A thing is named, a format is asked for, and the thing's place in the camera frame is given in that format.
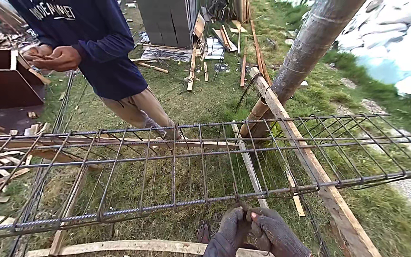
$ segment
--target hand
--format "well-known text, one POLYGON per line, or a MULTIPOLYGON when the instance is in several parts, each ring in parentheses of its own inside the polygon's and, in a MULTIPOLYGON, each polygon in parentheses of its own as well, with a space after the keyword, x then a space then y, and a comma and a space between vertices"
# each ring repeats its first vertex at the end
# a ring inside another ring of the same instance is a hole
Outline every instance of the hand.
POLYGON ((57 47, 51 55, 45 56, 45 59, 33 60, 34 66, 40 69, 67 71, 76 69, 82 61, 82 57, 72 46, 57 47))
POLYGON ((45 56, 51 55, 53 52, 52 47, 49 45, 41 45, 30 48, 23 53, 23 57, 27 61, 33 61, 36 59, 44 59, 45 56))
POLYGON ((269 251, 275 257, 311 256, 310 250, 276 211, 252 208, 247 212, 247 221, 252 221, 251 233, 256 237, 258 249, 269 251))
POLYGON ((223 215, 220 229, 215 237, 217 235, 223 236, 237 250, 242 245, 251 228, 251 221, 247 221, 245 215, 246 213, 242 207, 229 209, 223 215))

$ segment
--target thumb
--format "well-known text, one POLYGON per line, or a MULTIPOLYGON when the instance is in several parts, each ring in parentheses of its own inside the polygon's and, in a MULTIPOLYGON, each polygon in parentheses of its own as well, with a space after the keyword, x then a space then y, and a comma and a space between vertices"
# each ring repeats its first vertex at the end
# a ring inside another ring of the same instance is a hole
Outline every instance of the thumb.
POLYGON ((48 55, 48 57, 51 57, 52 59, 58 58, 63 54, 63 50, 61 50, 60 47, 55 48, 53 53, 51 55, 48 55))

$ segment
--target rebar cage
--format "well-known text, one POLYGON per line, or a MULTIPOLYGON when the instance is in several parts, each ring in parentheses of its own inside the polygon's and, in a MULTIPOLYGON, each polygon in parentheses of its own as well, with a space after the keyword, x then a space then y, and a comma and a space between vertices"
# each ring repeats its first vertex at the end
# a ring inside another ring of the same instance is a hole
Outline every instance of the rebar cage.
POLYGON ((362 189, 411 178, 411 134, 397 129, 387 116, 312 115, 164 128, 0 135, 0 156, 14 151, 22 156, 16 165, 0 166, 10 171, 0 183, 0 195, 10 178, 27 172, 26 168, 32 170, 25 175, 31 180, 29 195, 19 209, 0 221, 0 237, 114 223, 197 204, 292 198, 324 186, 362 189), (282 133, 277 122, 287 121, 294 122, 303 138, 282 133), (265 126, 269 136, 257 138, 250 133, 238 138, 235 131, 251 124, 265 126), (161 129, 178 131, 182 139, 153 139, 161 129), (315 153, 330 182, 319 182, 314 172, 303 168, 302 160, 296 157, 301 148, 315 153), (27 164, 29 155, 39 158, 27 164), (256 187, 243 155, 251 159, 256 187), (66 193, 47 199, 45 187, 65 177, 70 183, 61 190, 66 193), (61 202, 61 208, 51 208, 52 201, 61 202))

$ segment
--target man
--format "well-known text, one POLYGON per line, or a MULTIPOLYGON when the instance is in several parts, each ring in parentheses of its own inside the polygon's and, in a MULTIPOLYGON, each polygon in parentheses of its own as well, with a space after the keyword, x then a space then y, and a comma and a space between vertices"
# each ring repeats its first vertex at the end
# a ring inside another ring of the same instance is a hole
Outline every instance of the man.
MULTIPOLYGON (((116 0, 9 0, 41 45, 24 57, 40 69, 84 74, 102 102, 138 128, 172 127, 137 66, 134 40, 116 0)), ((178 131, 156 130, 167 138, 178 131)))
POLYGON ((211 240, 207 227, 208 224, 201 225, 197 231, 198 241, 208 244, 204 257, 236 256, 249 232, 256 237, 258 249, 271 252, 275 257, 312 256, 280 214, 271 209, 238 207, 228 210, 221 219, 218 233, 211 240))

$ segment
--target foot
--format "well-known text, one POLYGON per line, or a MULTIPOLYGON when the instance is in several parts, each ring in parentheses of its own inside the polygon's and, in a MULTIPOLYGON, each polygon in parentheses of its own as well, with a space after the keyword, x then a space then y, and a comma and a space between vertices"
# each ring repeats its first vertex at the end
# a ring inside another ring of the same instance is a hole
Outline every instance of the foot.
POLYGON ((207 223, 201 224, 196 231, 198 243, 208 244, 210 241, 210 234, 211 232, 209 225, 207 223))

